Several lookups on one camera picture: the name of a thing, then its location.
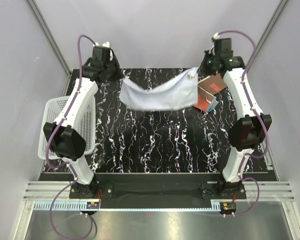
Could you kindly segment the right aluminium corner post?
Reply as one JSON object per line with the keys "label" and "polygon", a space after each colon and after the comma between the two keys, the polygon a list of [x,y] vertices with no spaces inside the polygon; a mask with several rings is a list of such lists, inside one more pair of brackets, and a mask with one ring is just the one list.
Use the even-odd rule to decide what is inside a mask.
{"label": "right aluminium corner post", "polygon": [[253,43],[250,40],[247,41],[250,44],[251,53],[244,56],[248,68],[251,68],[257,55],[270,38],[289,3],[289,0],[247,1],[248,8],[241,16],[244,21],[247,21],[247,27],[243,32],[253,41]]}

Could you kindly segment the left aluminium corner post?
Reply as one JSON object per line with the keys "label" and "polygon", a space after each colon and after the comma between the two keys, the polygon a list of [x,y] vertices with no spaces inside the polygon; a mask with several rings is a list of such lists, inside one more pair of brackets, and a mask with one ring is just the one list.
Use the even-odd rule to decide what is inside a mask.
{"label": "left aluminium corner post", "polygon": [[60,50],[60,48],[57,45],[57,42],[55,41],[49,27],[48,24],[45,21],[44,16],[42,15],[37,3],[35,0],[25,0],[25,2],[27,3],[27,5],[29,6],[30,11],[32,12],[33,16],[35,17],[37,23],[39,24],[39,27],[43,33],[43,35],[45,36],[50,48],[52,49],[57,61],[59,62],[62,70],[64,71],[64,73],[67,76],[71,75],[71,69],[68,66],[65,58],[62,55],[62,52]]}

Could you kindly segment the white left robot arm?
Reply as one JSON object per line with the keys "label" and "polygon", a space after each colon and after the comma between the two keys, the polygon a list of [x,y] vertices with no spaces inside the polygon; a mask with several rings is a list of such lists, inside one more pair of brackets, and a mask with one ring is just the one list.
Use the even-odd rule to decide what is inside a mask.
{"label": "white left robot arm", "polygon": [[74,179],[70,187],[72,196],[93,198],[99,193],[96,175],[86,160],[86,147],[94,139],[84,139],[80,134],[81,121],[99,85],[122,77],[119,61],[109,42],[95,43],[92,56],[80,63],[78,77],[63,109],[52,122],[45,122],[42,130],[47,141],[45,161],[53,169],[50,154],[54,153],[66,165]]}

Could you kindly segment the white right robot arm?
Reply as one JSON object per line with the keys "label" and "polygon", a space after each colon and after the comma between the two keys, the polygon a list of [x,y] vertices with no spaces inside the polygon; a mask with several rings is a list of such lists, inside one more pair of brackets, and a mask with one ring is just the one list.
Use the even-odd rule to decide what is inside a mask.
{"label": "white right robot arm", "polygon": [[216,184],[214,194],[230,198],[242,189],[243,171],[259,144],[268,140],[272,117],[264,114],[250,87],[245,63],[235,56],[230,38],[212,39],[214,46],[204,52],[198,72],[205,77],[220,74],[233,99],[237,120],[228,131],[231,145],[227,163]]}

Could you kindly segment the aluminium corner post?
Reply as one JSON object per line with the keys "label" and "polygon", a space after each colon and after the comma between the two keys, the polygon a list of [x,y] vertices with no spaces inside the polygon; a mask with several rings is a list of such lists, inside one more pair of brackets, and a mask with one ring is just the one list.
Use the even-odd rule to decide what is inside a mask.
{"label": "aluminium corner post", "polygon": [[289,3],[289,0],[247,1],[248,8],[241,16],[244,21],[247,21],[247,27],[243,32],[253,41],[253,43],[250,40],[247,41],[250,44],[251,53],[244,56],[248,68],[251,68],[257,55],[270,38]]}
{"label": "aluminium corner post", "polygon": [[60,50],[60,48],[57,45],[57,42],[55,41],[49,27],[48,24],[45,21],[44,16],[42,15],[37,3],[35,0],[25,0],[25,2],[27,3],[27,5],[29,6],[30,11],[32,12],[33,16],[35,17],[37,23],[39,24],[39,27],[43,33],[43,35],[45,36],[50,48],[52,49],[57,61],[59,62],[62,70],[64,71],[64,73],[67,76],[71,75],[71,69],[68,66],[65,58],[62,55],[62,52]]}

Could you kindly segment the brown folded towel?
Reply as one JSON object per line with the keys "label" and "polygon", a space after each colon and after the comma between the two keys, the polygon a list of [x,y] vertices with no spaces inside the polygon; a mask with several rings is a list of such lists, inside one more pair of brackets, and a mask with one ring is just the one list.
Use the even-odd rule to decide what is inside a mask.
{"label": "brown folded towel", "polygon": [[198,100],[194,107],[203,112],[211,112],[219,104],[216,95],[226,87],[227,84],[219,73],[199,80],[197,84]]}

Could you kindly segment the white terry towel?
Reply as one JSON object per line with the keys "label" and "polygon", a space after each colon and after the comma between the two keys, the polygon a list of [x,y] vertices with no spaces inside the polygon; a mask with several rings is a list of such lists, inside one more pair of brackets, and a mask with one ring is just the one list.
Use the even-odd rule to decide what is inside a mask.
{"label": "white terry towel", "polygon": [[145,90],[128,77],[121,85],[119,100],[135,111],[177,111],[198,102],[198,67],[192,67],[167,82]]}

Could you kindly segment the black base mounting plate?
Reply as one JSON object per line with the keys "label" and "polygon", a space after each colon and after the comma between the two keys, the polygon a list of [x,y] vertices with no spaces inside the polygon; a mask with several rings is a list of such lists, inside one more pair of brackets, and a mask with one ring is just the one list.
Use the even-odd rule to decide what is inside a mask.
{"label": "black base mounting plate", "polygon": [[246,191],[219,173],[98,173],[90,186],[74,184],[69,197],[101,199],[103,209],[201,209],[210,200],[244,200]]}

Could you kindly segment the aluminium front rail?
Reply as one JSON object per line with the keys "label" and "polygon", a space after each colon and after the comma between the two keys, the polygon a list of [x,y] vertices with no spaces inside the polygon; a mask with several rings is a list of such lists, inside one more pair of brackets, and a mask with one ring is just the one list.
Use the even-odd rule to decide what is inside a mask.
{"label": "aluminium front rail", "polygon": [[[63,198],[79,199],[78,191],[69,186],[69,181],[30,181],[27,185],[25,198],[52,198],[61,192]],[[163,183],[146,182],[106,182],[100,184],[102,197],[105,199],[118,198],[123,195],[163,196],[163,195],[187,195],[202,196],[204,199],[236,199],[252,201],[259,197],[259,201],[291,202],[294,196],[288,182],[284,181],[260,181],[256,185],[253,181],[246,181],[240,190],[234,193],[217,193],[216,183],[208,182],[199,184],[189,182]]]}

